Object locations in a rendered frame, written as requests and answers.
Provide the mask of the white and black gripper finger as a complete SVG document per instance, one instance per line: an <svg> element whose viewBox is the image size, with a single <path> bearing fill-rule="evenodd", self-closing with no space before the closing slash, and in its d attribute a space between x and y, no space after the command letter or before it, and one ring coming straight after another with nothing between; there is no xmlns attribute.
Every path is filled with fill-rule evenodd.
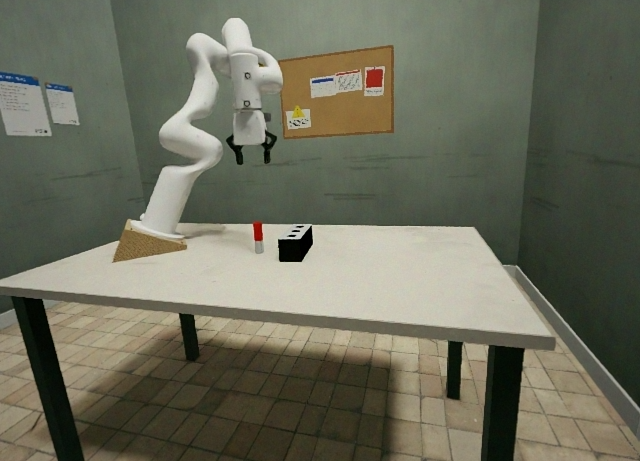
<svg viewBox="0 0 640 461"><path fill-rule="evenodd" d="M268 164L270 163L270 150L272 149L272 147L275 145L275 142L277 140L277 136L271 134L270 132L265 130L265 135L271 138L271 142L269 144L267 144L267 142L263 142L261 144L261 146L265 149L264 151L264 163Z"/></svg>
<svg viewBox="0 0 640 461"><path fill-rule="evenodd" d="M228 143L229 147L235 152L237 164L243 165L243 155L242 155L241 149L244 145L235 146L232 142L233 140L234 140L234 136L232 134L230 137L226 139L226 142Z"/></svg>

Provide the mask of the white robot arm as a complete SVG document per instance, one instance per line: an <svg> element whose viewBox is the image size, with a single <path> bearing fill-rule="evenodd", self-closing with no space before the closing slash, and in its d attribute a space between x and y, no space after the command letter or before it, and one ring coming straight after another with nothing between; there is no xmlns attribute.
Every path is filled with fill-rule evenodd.
<svg viewBox="0 0 640 461"><path fill-rule="evenodd" d="M219 84L209 65L232 79L233 108L238 111L261 110L261 95L279 93L283 88L278 63L270 54L252 47L248 27L241 19L232 18L224 24L222 39L226 48L202 33L188 40L193 87L185 106L162 126L159 141L165 149L190 162L162 169L145 214L140 216L140 221L130 222L130 226L139 231L182 240L183 236L175 230L194 181L222 157L221 142L191 126L191 121L209 116L217 103Z"/></svg>

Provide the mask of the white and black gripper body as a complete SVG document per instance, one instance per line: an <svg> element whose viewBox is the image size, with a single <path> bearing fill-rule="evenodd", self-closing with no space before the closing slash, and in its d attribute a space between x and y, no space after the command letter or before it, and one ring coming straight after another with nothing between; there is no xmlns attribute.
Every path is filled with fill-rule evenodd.
<svg viewBox="0 0 640 461"><path fill-rule="evenodd" d="M261 145L268 142L266 123L260 110L241 110L234 113L233 136L236 145Z"/></svg>

